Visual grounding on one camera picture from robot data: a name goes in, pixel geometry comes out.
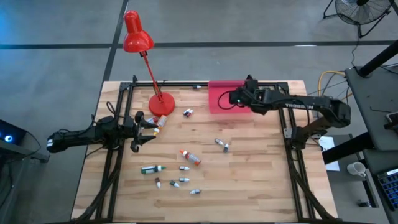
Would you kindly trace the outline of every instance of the yellow cable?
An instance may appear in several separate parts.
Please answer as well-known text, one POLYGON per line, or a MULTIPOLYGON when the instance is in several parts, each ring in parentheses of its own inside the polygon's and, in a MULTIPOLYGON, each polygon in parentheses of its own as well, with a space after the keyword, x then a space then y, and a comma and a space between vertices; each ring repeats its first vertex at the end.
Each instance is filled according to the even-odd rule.
POLYGON ((352 95, 353 95, 353 93, 350 93, 350 94, 344 96, 341 100, 343 100, 343 99, 345 99, 345 98, 348 98, 348 97, 350 97, 350 96, 352 96, 352 95))
POLYGON ((346 74, 344 74, 343 72, 338 72, 338 71, 325 71, 323 72, 320 76, 319 76, 319 80, 318 80, 318 96, 321 96, 321 83, 322 83, 322 78, 326 73, 336 73, 339 74, 343 77, 346 76, 346 74))

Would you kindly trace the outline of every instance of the green bottle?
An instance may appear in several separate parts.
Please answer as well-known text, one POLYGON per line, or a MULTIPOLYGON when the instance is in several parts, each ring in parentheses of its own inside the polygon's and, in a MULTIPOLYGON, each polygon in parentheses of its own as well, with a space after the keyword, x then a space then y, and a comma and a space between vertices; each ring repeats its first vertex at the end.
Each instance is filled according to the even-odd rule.
POLYGON ((166 166, 161 166, 161 165, 142 167, 141 174, 153 174, 156 172, 160 172, 164 169, 166 169, 166 166))

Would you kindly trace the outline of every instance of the wooden tabletop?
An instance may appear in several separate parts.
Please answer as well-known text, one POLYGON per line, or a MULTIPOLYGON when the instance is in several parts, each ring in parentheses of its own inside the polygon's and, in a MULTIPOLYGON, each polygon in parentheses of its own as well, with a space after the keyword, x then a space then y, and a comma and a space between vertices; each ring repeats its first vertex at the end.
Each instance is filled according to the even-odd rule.
MULTIPOLYGON (((306 95, 303 81, 286 81, 290 94, 306 95)), ((105 82, 96 119, 110 115, 106 102, 116 105, 120 82, 105 82)), ((157 138, 133 153, 126 141, 114 222, 287 222, 297 221, 284 142, 277 111, 259 114, 210 114, 207 88, 163 87, 175 98, 175 110, 157 138), (194 113, 186 118, 187 108, 194 113), (214 138, 228 142, 228 153, 214 143, 214 138), (179 150, 198 156, 198 167, 183 158, 179 150), (163 165, 166 170, 142 175, 141 167, 163 165), (179 171, 189 166, 190 171, 179 171), (155 178, 162 187, 158 189, 155 178), (171 180, 187 177, 190 182, 172 187, 171 180), (201 189, 200 195, 190 195, 201 189)), ((134 88, 131 115, 142 110, 146 118, 152 88, 134 88)), ((307 124, 305 110, 295 110, 298 126, 307 124)), ((97 149, 92 145, 88 153, 97 149)), ((318 147, 303 150, 310 188, 320 203, 337 216, 328 177, 318 147)), ((88 157, 83 166, 72 218, 83 213, 101 185, 106 150, 88 157)), ((305 217, 303 193, 300 192, 305 217)), ((108 210, 105 200, 104 213, 108 210)))

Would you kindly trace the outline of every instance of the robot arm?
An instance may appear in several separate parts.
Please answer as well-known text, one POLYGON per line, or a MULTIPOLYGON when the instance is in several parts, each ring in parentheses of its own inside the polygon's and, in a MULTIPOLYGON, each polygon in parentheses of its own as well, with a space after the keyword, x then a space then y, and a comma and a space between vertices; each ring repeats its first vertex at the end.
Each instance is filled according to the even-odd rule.
POLYGON ((125 125, 118 124, 118 119, 115 119, 114 116, 107 116, 97 121, 96 126, 90 125, 86 130, 53 133, 47 139, 47 150, 56 153, 69 147, 90 144, 102 144, 107 149, 117 149, 123 147, 120 145, 120 140, 134 138, 130 148, 133 152, 138 152, 138 146, 156 138, 155 136, 143 136, 141 127, 157 128, 157 125, 145 121, 142 111, 136 113, 135 122, 128 116, 125 125))
POLYGON ((327 96, 285 95, 279 90, 259 88, 258 81, 250 75, 242 87, 229 93, 229 103, 240 107, 248 106, 253 112, 263 115, 269 110, 280 108, 319 111, 323 117, 305 127, 285 130, 284 134, 290 138, 294 149, 304 149, 308 138, 314 134, 324 135, 328 128, 342 128, 348 126, 351 121, 351 108, 340 100, 327 96))

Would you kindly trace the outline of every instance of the lamp shade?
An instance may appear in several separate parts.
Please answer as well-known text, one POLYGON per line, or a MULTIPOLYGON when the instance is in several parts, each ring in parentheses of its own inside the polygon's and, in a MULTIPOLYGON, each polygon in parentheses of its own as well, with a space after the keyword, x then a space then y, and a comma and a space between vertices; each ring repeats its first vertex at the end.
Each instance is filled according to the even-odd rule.
POLYGON ((137 53, 149 50, 155 43, 150 35, 142 29, 139 15, 136 11, 127 11, 124 14, 127 34, 124 38, 123 49, 126 52, 137 53))

